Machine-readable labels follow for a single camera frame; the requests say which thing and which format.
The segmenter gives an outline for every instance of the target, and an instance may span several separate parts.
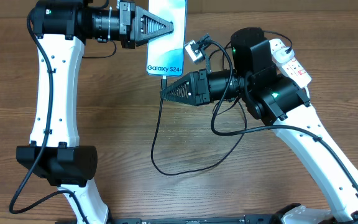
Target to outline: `black cable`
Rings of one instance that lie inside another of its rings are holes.
[[[206,42],[216,45],[218,48],[220,48],[222,50],[223,54],[226,56],[227,61],[229,62],[229,66],[230,66],[230,78],[229,78],[229,81],[228,81],[228,83],[230,83],[231,80],[232,80],[232,76],[233,76],[233,64],[231,62],[231,59],[230,59],[229,55],[227,54],[225,49],[222,47],[222,45],[220,45],[220,44],[218,44],[218,43],[216,43],[214,41],[210,41],[210,40],[206,41]],[[247,75],[246,76],[246,83],[245,83],[246,97],[249,97],[249,93],[248,93],[248,89],[247,89],[247,78],[248,77],[249,76]],[[288,126],[288,125],[262,126],[262,127],[258,127],[258,128],[252,128],[252,129],[246,129],[245,128],[244,130],[241,130],[241,131],[232,131],[232,132],[228,132],[228,133],[222,133],[222,132],[219,132],[219,131],[215,130],[215,127],[214,127],[215,119],[216,119],[216,117],[218,115],[218,111],[219,111],[219,109],[220,109],[220,107],[222,105],[222,102],[225,99],[225,96],[226,96],[228,88],[229,88],[229,85],[226,85],[226,89],[225,89],[225,91],[223,93],[223,96],[222,96],[221,100],[219,101],[219,103],[218,103],[218,105],[217,105],[217,107],[216,107],[216,109],[214,111],[214,114],[213,114],[213,117],[212,117],[212,120],[211,120],[211,130],[212,130],[212,132],[214,134],[217,134],[219,136],[234,136],[234,135],[238,135],[238,134],[243,135],[243,134],[253,133],[253,132],[256,132],[256,131],[271,130],[271,129],[291,129],[291,130],[294,130],[294,131],[299,131],[299,132],[301,132],[303,134],[307,134],[307,135],[311,136],[315,141],[320,142],[329,151],[329,153],[333,156],[333,158],[339,164],[339,166],[344,171],[344,173],[346,174],[347,178],[349,179],[349,181],[351,182],[351,184],[354,186],[354,188],[356,189],[356,191],[358,193],[358,184],[353,179],[353,177],[351,176],[350,172],[348,171],[346,166],[342,163],[342,161],[337,156],[335,151],[325,141],[323,141],[322,138],[320,138],[319,136],[313,134],[310,131],[307,131],[307,130],[304,130],[304,129],[301,129],[301,128],[298,128],[298,127],[294,127],[294,126]]]
[[[93,8],[93,9],[105,9],[105,8],[107,8],[107,7],[109,6],[109,4],[110,4],[110,0],[106,0],[106,2],[104,3],[104,5],[102,5],[102,6],[97,6],[97,7],[91,7],[91,8]]]
[[[264,32],[265,32],[265,33],[268,33],[268,34],[279,35],[280,37],[286,38],[286,39],[291,43],[291,47],[290,47],[288,50],[286,50],[285,52],[286,52],[287,54],[289,54],[289,53],[291,52],[291,50],[292,50],[292,41],[291,41],[288,37],[286,37],[286,36],[284,36],[283,34],[280,34],[280,33],[278,33],[278,32],[274,32],[274,31],[264,30]]]
[[[117,52],[117,44],[116,44],[114,41],[111,41],[111,42],[114,44],[114,51],[112,52],[111,55],[107,55],[107,56],[96,56],[96,57],[95,57],[95,56],[90,56],[90,57],[84,57],[84,56],[82,56],[82,58],[83,58],[83,59],[99,59],[99,58],[109,58],[109,57],[115,55],[116,52]]]
[[[40,200],[38,200],[37,202],[33,203],[32,205],[20,209],[20,210],[14,210],[14,205],[16,203],[17,198],[19,197],[20,193],[22,192],[24,186],[26,185],[27,181],[29,180],[31,174],[33,173],[36,165],[39,163],[39,161],[41,160],[42,154],[45,151],[47,142],[48,142],[48,137],[50,134],[50,122],[51,122],[51,117],[52,117],[52,105],[53,105],[53,73],[54,71],[52,70],[52,66],[50,64],[48,55],[45,53],[44,48],[42,48],[40,42],[38,41],[38,39],[35,37],[34,32],[31,28],[31,20],[30,20],[30,15],[33,13],[34,9],[30,11],[29,15],[27,16],[27,30],[29,31],[29,34],[32,38],[32,40],[34,41],[34,43],[36,44],[36,46],[38,47],[38,49],[40,50],[42,57],[45,60],[45,63],[47,64],[47,69],[48,69],[48,75],[49,75],[49,99],[48,99],[48,113],[47,113],[47,120],[46,120],[46,125],[45,125],[45,132],[44,132],[44,140],[42,141],[42,145],[41,145],[41,149],[40,152],[37,156],[37,158],[35,158],[35,161],[32,165],[32,167],[29,169],[29,171],[27,172],[27,174],[25,175],[22,183],[20,184],[19,188],[16,190],[15,194],[13,195],[13,198],[9,204],[9,212],[11,212],[12,214],[20,214],[20,213],[24,213],[34,207],[36,207],[37,205],[41,204],[42,202],[52,198],[53,196],[56,196],[58,194],[70,194],[71,197],[73,197],[77,207],[78,207],[78,211],[80,212],[82,218],[83,218],[83,222],[85,222],[86,224],[89,224],[88,220],[85,217],[85,214],[83,213],[80,203],[78,201],[78,199],[75,197],[74,193],[69,191],[69,190],[61,190],[58,192],[54,192]]]
[[[238,97],[236,98],[236,100],[234,100],[234,103],[233,103],[233,105],[231,105],[231,107],[229,107],[228,109],[224,110],[223,112],[218,113],[217,116],[219,116],[219,115],[221,115],[221,114],[223,114],[223,113],[225,113],[225,112],[231,110],[237,103],[239,103],[240,100],[241,100],[241,97],[238,96]],[[217,105],[218,105],[218,103],[216,103],[215,106],[214,106],[214,108],[212,109],[212,114],[215,112],[215,109],[216,109]]]
[[[224,51],[226,51],[226,49],[229,48],[229,44],[231,44],[231,41],[229,41],[229,43],[226,44],[226,46],[224,47]],[[222,54],[222,70],[224,70],[224,54]]]
[[[236,99],[235,103],[229,108],[233,108],[234,105],[236,105],[236,103],[239,104],[239,106],[241,107],[241,110],[242,110],[242,114],[244,115],[244,126],[245,128],[247,129],[247,116],[246,116],[246,112],[244,111],[244,108],[242,107],[241,103]],[[208,167],[205,167],[205,168],[202,168],[202,169],[195,169],[195,170],[189,170],[189,171],[184,171],[184,172],[178,172],[178,173],[175,173],[175,174],[168,174],[166,172],[163,172],[161,171],[158,166],[156,165],[156,163],[154,162],[154,146],[155,146],[155,142],[157,140],[157,136],[158,136],[158,130],[160,128],[160,121],[161,121],[161,114],[162,114],[162,105],[163,105],[163,99],[161,99],[160,101],[160,110],[158,112],[158,120],[157,120],[157,127],[155,129],[155,134],[154,134],[154,139],[153,139],[153,144],[152,144],[152,148],[151,148],[151,160],[152,160],[152,163],[153,163],[153,166],[155,167],[155,169],[157,169],[157,171],[159,171],[161,174],[163,175],[167,175],[167,176],[175,176],[175,175],[181,175],[181,174],[189,174],[189,173],[192,173],[192,172],[199,172],[199,171],[203,171],[203,170],[208,170],[208,169],[211,169],[213,167],[216,167],[218,165],[220,165],[220,163],[222,163],[225,159],[227,159],[228,156],[230,156],[230,154],[233,152],[233,150],[237,147],[237,145],[241,142],[242,140],[242,137],[244,137],[244,135],[242,135],[239,140],[236,142],[236,144],[233,146],[233,148],[220,160],[218,161],[217,163],[211,165],[211,166],[208,166]]]
[[[216,52],[220,52],[221,49],[216,49],[214,51],[212,51],[212,53],[209,55],[209,59],[211,60],[212,56],[216,53]]]

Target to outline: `black cylindrical motor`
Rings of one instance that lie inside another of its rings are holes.
[[[232,99],[240,95],[244,89],[244,79],[237,76],[236,70],[233,71],[233,78],[229,84],[229,89],[225,99]],[[213,72],[208,75],[209,96],[212,101],[220,100],[226,89],[230,78],[230,70]]]
[[[68,40],[77,37],[84,43],[86,39],[119,40],[119,12],[86,5],[81,1],[39,1],[31,14],[34,34],[40,38],[63,34]]]
[[[255,97],[265,107],[276,103],[286,113],[304,103],[296,94],[299,90],[300,88],[291,78],[283,77],[273,85],[259,90]]]

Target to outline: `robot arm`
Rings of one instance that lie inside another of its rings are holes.
[[[337,222],[358,221],[358,170],[319,120],[304,91],[311,78],[297,62],[293,51],[288,50],[279,39],[268,41],[261,29],[242,29],[231,37],[236,68],[233,74],[230,70],[211,72],[208,57],[204,53],[208,47],[205,40],[210,40],[208,35],[197,42],[190,42],[185,48],[195,63],[205,58],[207,69],[190,72],[172,83],[161,91],[161,98],[198,106],[222,97],[229,100],[241,96],[249,113],[255,119],[261,119],[266,127],[248,132],[220,133],[214,130],[212,122],[214,133],[228,136],[272,129],[299,157],[331,207],[331,212],[294,208],[280,217],[282,222],[320,223],[332,216]],[[277,74],[277,68],[283,74]],[[321,138],[333,153],[307,132]]]
[[[91,8],[88,2],[40,0],[29,16],[34,25],[33,32],[52,66],[52,116],[47,143],[41,154],[50,106],[50,79],[46,60],[39,49],[35,123],[30,145],[18,146],[16,159],[29,170],[34,167],[34,174],[47,179],[50,185],[73,192],[73,195],[65,193],[65,196],[75,212],[77,223],[105,224],[111,222],[109,209],[101,200],[93,179],[98,161],[96,148],[80,146],[76,125],[78,72],[86,40],[96,39],[100,43],[120,40],[123,48],[134,49],[135,45],[146,44],[150,39],[172,32],[173,24],[135,7],[134,2],[118,1],[118,11],[112,11],[111,7],[109,10]]]
[[[358,170],[328,134],[313,105],[309,107],[301,105],[289,111],[287,116],[288,118],[283,121],[276,120],[273,125],[290,125],[307,129],[324,139],[346,166],[358,185]],[[312,137],[298,131],[274,129],[273,132],[293,150],[306,167],[323,192],[331,208],[331,214],[336,221],[353,221],[355,212],[358,211],[358,193],[329,151],[320,142],[316,142]],[[295,215],[284,216],[284,218],[287,223],[290,223],[289,220],[296,223],[296,221],[300,222],[304,216],[303,214],[295,213]]]

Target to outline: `power plug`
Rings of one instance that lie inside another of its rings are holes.
[[[307,87],[311,77],[295,58],[294,51],[287,53],[289,47],[286,47],[280,39],[272,39],[269,42],[272,60],[283,75],[294,80],[300,88]]]

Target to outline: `wooden surface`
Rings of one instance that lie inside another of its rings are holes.
[[[149,0],[131,0],[148,8]],[[27,17],[37,0],[0,0],[0,18]],[[102,6],[106,0],[94,0]],[[208,12],[280,12],[280,11],[341,11],[358,10],[358,0],[187,0],[188,13]],[[110,0],[116,8],[116,0]]]
[[[358,11],[193,14],[188,18],[187,40],[209,32],[225,44],[233,32],[249,26],[292,39],[297,59],[314,78],[311,99],[323,124],[358,168]],[[112,44],[88,41],[86,55],[106,55],[112,48]],[[160,175],[150,161],[160,80],[145,74],[145,54],[145,47],[119,49],[113,58],[85,60],[80,70],[81,144],[98,149],[96,183],[114,217],[239,216],[275,212],[292,202],[328,208],[294,153],[269,131],[246,135],[213,170],[179,177]],[[213,69],[218,69],[219,58],[214,58]],[[202,67],[186,60],[186,72]],[[23,215],[7,211],[27,172],[16,162],[15,151],[28,142],[32,130],[37,82],[36,47],[25,19],[0,19],[0,223],[73,218],[62,196]],[[212,107],[165,103],[155,149],[162,170],[208,166],[230,150],[238,137],[218,137],[210,131]],[[262,124],[250,115],[248,120],[250,127]],[[238,109],[218,118],[218,123],[224,130],[243,128]],[[46,180],[31,177],[16,208],[54,190]]]

